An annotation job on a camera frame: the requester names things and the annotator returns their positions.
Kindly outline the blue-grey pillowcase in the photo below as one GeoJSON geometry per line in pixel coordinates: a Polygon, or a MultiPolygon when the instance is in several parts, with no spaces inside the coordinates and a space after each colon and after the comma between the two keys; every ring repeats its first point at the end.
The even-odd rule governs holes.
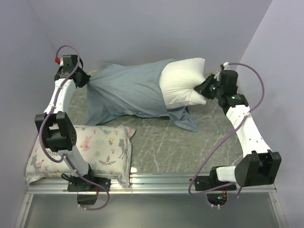
{"type": "Polygon", "coordinates": [[[87,83],[87,121],[94,126],[123,115],[140,118],[168,117],[179,128],[197,132],[198,126],[183,106],[167,109],[159,85],[163,69],[174,58],[122,66],[103,63],[87,83]]]}

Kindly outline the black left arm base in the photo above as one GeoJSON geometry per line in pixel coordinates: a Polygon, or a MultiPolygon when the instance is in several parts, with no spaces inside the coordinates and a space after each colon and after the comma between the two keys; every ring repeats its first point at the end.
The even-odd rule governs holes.
{"type": "Polygon", "coordinates": [[[100,188],[94,184],[88,183],[80,177],[67,176],[62,174],[61,178],[68,181],[67,192],[78,193],[77,202],[80,206],[91,206],[97,201],[99,192],[110,190],[111,180],[108,178],[95,177],[93,174],[88,174],[84,178],[102,186],[100,188]]]}

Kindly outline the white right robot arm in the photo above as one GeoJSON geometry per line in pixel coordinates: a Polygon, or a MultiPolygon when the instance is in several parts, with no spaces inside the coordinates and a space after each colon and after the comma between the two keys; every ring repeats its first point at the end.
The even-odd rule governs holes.
{"type": "Polygon", "coordinates": [[[211,169],[209,184],[215,190],[226,182],[240,187],[271,185],[282,161],[280,153],[273,152],[262,138],[245,96],[238,93],[237,79],[236,71],[225,69],[217,75],[209,75],[194,89],[207,99],[218,100],[235,129],[243,152],[243,159],[237,165],[211,169]]]}

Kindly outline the white pillow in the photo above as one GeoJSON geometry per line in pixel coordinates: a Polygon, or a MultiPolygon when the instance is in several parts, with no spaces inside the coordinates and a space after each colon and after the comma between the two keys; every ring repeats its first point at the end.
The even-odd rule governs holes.
{"type": "Polygon", "coordinates": [[[194,90],[204,81],[203,58],[190,58],[170,62],[160,76],[160,88],[167,109],[205,105],[206,99],[194,90]]]}

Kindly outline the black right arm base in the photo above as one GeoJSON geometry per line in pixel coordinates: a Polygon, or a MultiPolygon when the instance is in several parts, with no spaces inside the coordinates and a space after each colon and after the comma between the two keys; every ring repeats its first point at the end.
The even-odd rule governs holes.
{"type": "Polygon", "coordinates": [[[195,191],[206,192],[207,202],[218,208],[228,203],[228,191],[237,190],[236,184],[219,181],[216,176],[198,176],[194,181],[195,191]]]}

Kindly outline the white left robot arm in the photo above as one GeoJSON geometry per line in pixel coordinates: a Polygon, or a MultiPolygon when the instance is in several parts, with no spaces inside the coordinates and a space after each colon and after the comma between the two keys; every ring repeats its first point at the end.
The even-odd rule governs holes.
{"type": "Polygon", "coordinates": [[[44,112],[35,116],[39,142],[52,162],[66,163],[71,171],[68,178],[71,185],[90,191],[96,180],[92,168],[76,147],[76,129],[67,114],[75,90],[86,85],[90,76],[80,67],[83,62],[78,55],[56,57],[55,62],[59,69],[54,77],[54,92],[44,112]]]}

